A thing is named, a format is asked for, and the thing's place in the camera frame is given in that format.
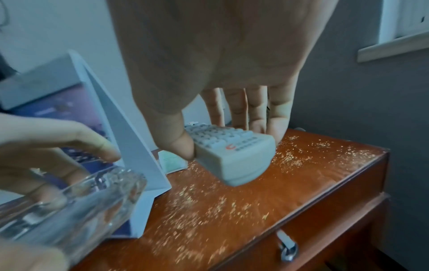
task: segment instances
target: metal handle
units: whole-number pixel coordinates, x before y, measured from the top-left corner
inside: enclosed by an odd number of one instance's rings
[[[277,231],[277,237],[282,242],[280,249],[282,254],[280,259],[284,262],[292,262],[298,253],[298,244],[296,244],[284,231],[281,229]]]

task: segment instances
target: worn tabletop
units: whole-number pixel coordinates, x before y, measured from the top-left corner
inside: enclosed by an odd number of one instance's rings
[[[209,269],[385,153],[288,130],[267,171],[235,188],[192,162],[168,175],[172,189],[155,199],[140,239],[106,241],[73,271]]]

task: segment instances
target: transparent glass block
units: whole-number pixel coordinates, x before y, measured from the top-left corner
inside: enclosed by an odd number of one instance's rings
[[[57,247],[77,264],[130,217],[146,186],[122,167],[97,172],[49,202],[28,197],[0,206],[0,238]]]

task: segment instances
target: table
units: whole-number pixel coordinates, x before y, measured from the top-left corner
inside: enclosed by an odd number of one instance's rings
[[[140,239],[106,241],[72,270],[313,270],[356,242],[379,240],[388,157],[288,130],[267,171],[243,186],[191,162],[168,175],[172,189],[156,198]],[[280,259],[279,230],[298,244],[292,262]]]

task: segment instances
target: wall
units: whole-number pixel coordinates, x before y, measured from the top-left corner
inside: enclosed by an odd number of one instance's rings
[[[340,0],[299,77],[292,125],[391,149],[383,250],[427,269],[429,50],[356,63],[378,41],[382,0]]]
[[[149,148],[156,148],[131,98],[130,83],[105,1],[4,0],[4,3],[11,21],[0,32],[0,52],[13,68],[24,72],[68,49],[75,49],[117,100]],[[185,122],[210,121],[201,97],[197,97],[183,114]],[[225,115],[229,122],[229,110]]]

